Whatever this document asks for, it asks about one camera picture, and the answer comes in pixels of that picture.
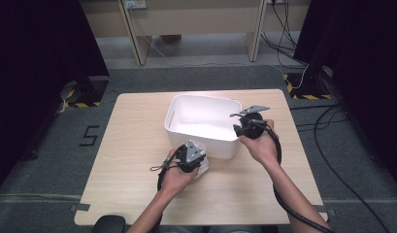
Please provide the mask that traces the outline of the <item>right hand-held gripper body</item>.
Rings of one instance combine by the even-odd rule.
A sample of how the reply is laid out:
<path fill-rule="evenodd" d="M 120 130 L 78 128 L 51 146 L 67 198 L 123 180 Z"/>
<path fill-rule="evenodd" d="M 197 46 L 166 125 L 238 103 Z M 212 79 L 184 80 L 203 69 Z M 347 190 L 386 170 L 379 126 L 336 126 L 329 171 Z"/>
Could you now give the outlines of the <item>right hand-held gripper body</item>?
<path fill-rule="evenodd" d="M 253 105 L 241 110 L 238 114 L 231 114 L 230 116 L 239 117 L 240 124 L 237 125 L 240 125 L 245 130 L 243 136 L 255 140 L 267 130 L 267 123 L 260 114 L 260 112 L 267 110 L 269 110 L 268 106 Z"/>

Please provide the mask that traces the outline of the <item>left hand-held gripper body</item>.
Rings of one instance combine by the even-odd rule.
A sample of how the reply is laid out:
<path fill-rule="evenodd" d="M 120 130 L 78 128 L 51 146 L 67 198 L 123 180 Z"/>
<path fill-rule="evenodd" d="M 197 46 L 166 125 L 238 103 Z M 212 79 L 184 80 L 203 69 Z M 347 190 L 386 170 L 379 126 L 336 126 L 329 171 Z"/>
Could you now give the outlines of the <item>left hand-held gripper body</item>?
<path fill-rule="evenodd" d="M 206 150 L 200 149 L 191 140 L 178 147 L 176 159 L 179 167 L 186 173 L 191 173 L 196 168 L 207 166 Z"/>

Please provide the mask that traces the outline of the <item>white woven cloth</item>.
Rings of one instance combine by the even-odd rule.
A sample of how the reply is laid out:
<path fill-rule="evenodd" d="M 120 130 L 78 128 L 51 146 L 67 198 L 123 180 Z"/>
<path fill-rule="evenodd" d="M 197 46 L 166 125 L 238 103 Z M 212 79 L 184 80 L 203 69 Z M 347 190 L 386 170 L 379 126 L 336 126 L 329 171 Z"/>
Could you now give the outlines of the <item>white woven cloth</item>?
<path fill-rule="evenodd" d="M 195 178 L 198 179 L 209 169 L 210 162 L 206 155 L 205 149 L 199 149 L 194 153 L 194 156 L 195 156 L 194 165 L 198 169 L 198 173 L 195 176 Z"/>

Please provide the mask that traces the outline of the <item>white plastic storage bin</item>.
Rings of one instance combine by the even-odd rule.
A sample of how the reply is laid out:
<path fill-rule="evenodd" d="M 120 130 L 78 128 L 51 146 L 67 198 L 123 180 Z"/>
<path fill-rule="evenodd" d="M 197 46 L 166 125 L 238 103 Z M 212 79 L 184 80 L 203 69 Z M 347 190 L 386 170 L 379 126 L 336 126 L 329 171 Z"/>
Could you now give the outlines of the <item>white plastic storage bin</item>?
<path fill-rule="evenodd" d="M 239 121 L 230 115 L 241 109 L 237 100 L 181 94 L 172 100 L 164 127 L 174 148 L 192 140 L 205 147 L 210 158 L 231 159 L 238 147 L 233 125 Z"/>

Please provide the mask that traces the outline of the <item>person's right hand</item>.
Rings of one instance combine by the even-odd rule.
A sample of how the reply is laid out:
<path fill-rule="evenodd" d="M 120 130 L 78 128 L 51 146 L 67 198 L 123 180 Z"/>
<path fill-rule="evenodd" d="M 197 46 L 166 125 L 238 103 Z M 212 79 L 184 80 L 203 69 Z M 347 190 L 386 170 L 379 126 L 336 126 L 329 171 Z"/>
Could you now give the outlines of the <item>person's right hand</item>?
<path fill-rule="evenodd" d="M 267 171 L 279 165 L 277 146 L 268 132 L 264 131 L 257 139 L 240 136 L 239 140 L 247 147 L 252 158 L 259 162 Z"/>

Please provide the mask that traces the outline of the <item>person's left hand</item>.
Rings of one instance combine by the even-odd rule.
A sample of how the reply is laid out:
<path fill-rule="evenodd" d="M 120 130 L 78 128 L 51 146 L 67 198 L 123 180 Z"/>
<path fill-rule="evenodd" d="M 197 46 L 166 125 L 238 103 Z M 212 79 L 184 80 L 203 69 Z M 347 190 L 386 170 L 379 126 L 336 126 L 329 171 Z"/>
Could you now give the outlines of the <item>person's left hand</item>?
<path fill-rule="evenodd" d="M 188 184 L 198 175 L 198 171 L 199 169 L 195 168 L 192 172 L 186 173 L 176 162 L 171 161 L 163 176 L 159 192 L 165 197 L 174 198 L 185 190 Z"/>

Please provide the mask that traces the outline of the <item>black stand base striped tape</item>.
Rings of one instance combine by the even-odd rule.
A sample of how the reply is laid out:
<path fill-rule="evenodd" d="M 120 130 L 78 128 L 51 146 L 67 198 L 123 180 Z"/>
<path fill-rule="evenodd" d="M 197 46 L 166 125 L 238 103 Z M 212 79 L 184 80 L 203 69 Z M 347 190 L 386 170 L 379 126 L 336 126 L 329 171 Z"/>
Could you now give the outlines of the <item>black stand base striped tape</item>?
<path fill-rule="evenodd" d="M 330 91 L 321 78 L 307 79 L 302 73 L 283 75 L 287 91 L 293 99 L 330 99 Z"/>
<path fill-rule="evenodd" d="M 99 107 L 109 80 L 89 78 L 86 83 L 71 83 L 65 87 L 66 95 L 62 97 L 65 108 Z"/>

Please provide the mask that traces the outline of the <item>black chair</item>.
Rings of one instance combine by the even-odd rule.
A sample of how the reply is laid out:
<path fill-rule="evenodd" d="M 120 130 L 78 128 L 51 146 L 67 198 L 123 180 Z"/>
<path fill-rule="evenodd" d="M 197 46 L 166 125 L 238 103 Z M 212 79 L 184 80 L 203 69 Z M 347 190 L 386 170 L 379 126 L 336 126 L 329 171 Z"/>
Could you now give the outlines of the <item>black chair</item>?
<path fill-rule="evenodd" d="M 101 216 L 94 224 L 91 233 L 123 233 L 125 219 L 122 216 Z"/>

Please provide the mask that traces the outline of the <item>beige wooden desk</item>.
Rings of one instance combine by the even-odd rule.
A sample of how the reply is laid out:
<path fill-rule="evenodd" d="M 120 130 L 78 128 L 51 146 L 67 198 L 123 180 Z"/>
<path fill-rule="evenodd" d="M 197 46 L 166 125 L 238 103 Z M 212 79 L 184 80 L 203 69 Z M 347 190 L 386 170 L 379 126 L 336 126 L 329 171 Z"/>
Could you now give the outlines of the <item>beige wooden desk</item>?
<path fill-rule="evenodd" d="M 302 29 L 312 0 L 146 0 L 128 10 L 123 0 L 79 0 L 95 36 L 126 37 L 135 62 L 146 62 L 151 38 L 159 35 L 234 34 L 245 37 L 248 60 L 257 58 L 260 34 Z"/>

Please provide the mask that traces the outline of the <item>black curtain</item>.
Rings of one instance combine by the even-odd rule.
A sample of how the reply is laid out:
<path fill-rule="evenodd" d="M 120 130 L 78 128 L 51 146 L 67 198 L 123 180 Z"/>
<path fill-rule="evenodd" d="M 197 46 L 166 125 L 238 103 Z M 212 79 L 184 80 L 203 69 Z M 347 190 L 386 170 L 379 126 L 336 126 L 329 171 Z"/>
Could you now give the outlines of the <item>black curtain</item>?
<path fill-rule="evenodd" d="M 397 0 L 311 0 L 295 56 L 323 66 L 397 183 Z"/>
<path fill-rule="evenodd" d="M 0 0 L 0 186 L 62 87 L 109 74 L 80 0 Z"/>

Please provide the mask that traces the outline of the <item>white power strip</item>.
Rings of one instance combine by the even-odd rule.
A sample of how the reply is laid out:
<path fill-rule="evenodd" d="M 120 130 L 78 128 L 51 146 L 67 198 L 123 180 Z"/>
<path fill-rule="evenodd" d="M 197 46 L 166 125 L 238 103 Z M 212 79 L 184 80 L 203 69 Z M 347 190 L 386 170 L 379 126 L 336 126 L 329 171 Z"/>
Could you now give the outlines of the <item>white power strip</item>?
<path fill-rule="evenodd" d="M 142 10 L 147 8 L 146 0 L 123 0 L 128 10 Z"/>

